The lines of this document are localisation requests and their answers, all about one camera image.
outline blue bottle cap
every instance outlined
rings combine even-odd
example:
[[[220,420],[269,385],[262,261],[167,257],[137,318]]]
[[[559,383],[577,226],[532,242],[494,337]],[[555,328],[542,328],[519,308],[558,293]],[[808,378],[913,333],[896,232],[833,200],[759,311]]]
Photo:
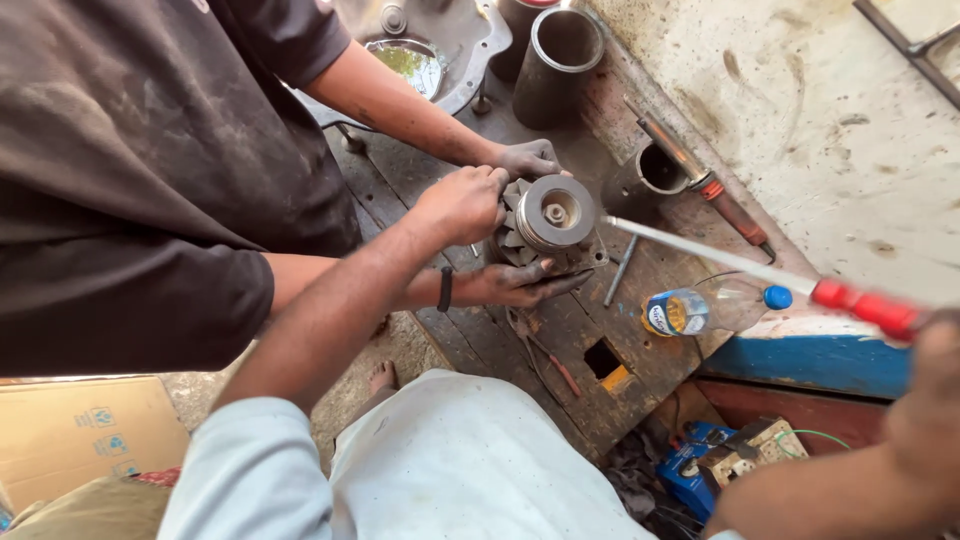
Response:
[[[771,285],[763,289],[763,303],[770,309],[787,309],[793,305],[793,294],[786,287]]]

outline dirty wall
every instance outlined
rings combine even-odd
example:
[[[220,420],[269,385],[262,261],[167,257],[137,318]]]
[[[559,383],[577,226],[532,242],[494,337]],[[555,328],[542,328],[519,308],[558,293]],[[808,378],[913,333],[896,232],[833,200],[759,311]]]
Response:
[[[960,303],[960,111],[850,0],[588,0],[821,273]],[[910,39],[956,0],[875,0]],[[931,58],[960,82],[960,36]]]

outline hand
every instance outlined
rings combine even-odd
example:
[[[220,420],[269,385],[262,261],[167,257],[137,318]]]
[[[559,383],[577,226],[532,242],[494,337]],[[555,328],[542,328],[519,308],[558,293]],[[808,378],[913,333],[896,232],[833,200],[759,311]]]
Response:
[[[491,264],[472,272],[454,274],[452,304],[456,307],[484,304],[533,307],[540,301],[570,292],[593,276],[593,270],[586,270],[545,279],[553,263],[552,258],[545,258],[522,268]]]
[[[564,172],[557,162],[553,144],[545,138],[513,146],[501,146],[492,164],[506,169],[511,180],[520,177],[536,180],[541,176]]]
[[[917,336],[909,392],[886,422],[897,464],[960,496],[960,310],[933,315]]]
[[[427,188],[410,215],[436,224],[444,247],[468,246],[493,234],[507,218],[499,201],[509,182],[503,169],[464,167]]]

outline blue painted stripe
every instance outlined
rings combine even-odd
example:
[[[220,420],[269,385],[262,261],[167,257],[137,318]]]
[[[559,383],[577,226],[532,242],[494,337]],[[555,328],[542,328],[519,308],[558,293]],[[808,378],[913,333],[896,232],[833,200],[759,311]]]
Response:
[[[859,335],[733,337],[704,363],[713,375],[896,399],[909,379],[908,349]]]

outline pliers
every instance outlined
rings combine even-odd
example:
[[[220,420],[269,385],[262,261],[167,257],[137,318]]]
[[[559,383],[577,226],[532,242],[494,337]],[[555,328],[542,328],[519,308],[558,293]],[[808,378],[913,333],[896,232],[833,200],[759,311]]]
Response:
[[[577,398],[580,398],[582,395],[580,386],[577,386],[577,382],[573,380],[573,377],[570,376],[570,372],[566,371],[566,368],[560,363],[559,360],[557,360],[557,357],[550,353],[550,350],[540,343],[540,340],[537,339],[533,331],[530,329],[530,325],[527,324],[526,317],[520,314],[516,308],[507,306],[507,321],[510,322],[510,328],[514,329],[516,336],[520,338],[520,341],[522,341],[523,345],[525,345],[527,348],[527,353],[530,355],[527,358],[527,363],[529,363],[530,367],[534,370],[534,372],[537,373],[537,377],[540,378],[540,382],[546,386],[546,389],[550,391],[550,394],[553,394],[553,390],[550,388],[550,385],[547,384],[546,379],[543,378],[543,373],[540,371],[540,366],[537,364],[537,356],[534,355],[534,349],[530,346],[531,341],[534,342],[534,345],[536,345],[538,349],[544,351],[546,355],[550,357],[550,363],[556,366],[560,374],[564,376],[566,385],[570,387],[573,395]],[[558,403],[560,402],[555,394],[553,394],[553,397]]]

